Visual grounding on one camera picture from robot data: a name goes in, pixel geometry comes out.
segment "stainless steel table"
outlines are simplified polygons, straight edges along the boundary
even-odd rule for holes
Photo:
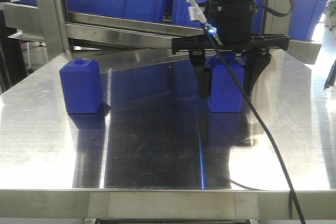
[[[63,55],[0,96],[0,217],[291,218],[260,125],[245,104],[210,113],[187,55],[87,57],[102,73],[96,114],[66,113]],[[307,219],[336,219],[336,90],[324,81],[277,50],[252,95]]]

